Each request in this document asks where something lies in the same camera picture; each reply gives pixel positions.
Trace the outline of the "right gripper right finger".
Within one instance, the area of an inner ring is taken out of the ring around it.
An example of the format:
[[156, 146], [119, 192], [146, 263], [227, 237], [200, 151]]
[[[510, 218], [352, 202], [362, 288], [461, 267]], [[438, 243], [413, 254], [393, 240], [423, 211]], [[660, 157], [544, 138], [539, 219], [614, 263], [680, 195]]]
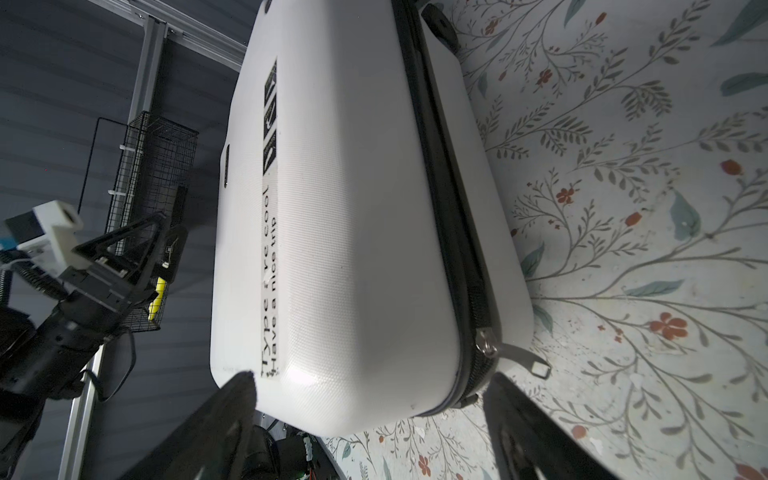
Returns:
[[496, 373], [483, 410], [501, 479], [613, 479], [507, 376]]

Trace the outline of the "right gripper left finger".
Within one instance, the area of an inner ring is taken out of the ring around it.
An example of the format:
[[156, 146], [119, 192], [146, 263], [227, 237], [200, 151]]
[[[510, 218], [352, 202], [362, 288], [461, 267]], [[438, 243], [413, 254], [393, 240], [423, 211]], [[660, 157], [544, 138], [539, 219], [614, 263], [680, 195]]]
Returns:
[[254, 375], [243, 371], [200, 406], [124, 479], [239, 479], [256, 404]]

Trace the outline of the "black carry-on suitcase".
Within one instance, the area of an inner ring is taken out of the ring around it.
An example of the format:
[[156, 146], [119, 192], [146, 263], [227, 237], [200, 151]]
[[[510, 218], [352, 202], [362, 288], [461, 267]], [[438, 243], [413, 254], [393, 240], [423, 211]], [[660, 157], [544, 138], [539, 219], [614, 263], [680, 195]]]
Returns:
[[265, 1], [220, 158], [210, 369], [347, 436], [471, 403], [534, 315], [451, 21], [413, 1]]

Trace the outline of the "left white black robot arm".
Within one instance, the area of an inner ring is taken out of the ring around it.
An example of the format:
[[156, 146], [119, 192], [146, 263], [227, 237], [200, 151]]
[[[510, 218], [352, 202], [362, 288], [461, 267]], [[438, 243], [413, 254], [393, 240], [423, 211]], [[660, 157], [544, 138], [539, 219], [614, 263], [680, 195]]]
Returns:
[[132, 336], [130, 317], [147, 317], [157, 283], [172, 283], [188, 230], [163, 212], [80, 243], [74, 223], [38, 219], [40, 236], [10, 250], [5, 269], [31, 266], [63, 283], [47, 319], [1, 308], [1, 476], [14, 476], [36, 435], [48, 400], [79, 397], [91, 383], [108, 400], [88, 363], [99, 349]]

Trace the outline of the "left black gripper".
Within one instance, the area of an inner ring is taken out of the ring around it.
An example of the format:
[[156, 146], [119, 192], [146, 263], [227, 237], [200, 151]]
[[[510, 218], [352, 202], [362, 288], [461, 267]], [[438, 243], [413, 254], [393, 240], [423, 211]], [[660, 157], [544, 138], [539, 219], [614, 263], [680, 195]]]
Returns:
[[177, 277], [188, 230], [159, 211], [79, 244], [74, 251], [90, 261], [85, 270], [68, 268], [61, 279], [65, 300], [99, 309], [114, 318], [148, 318], [156, 281], [169, 286]]

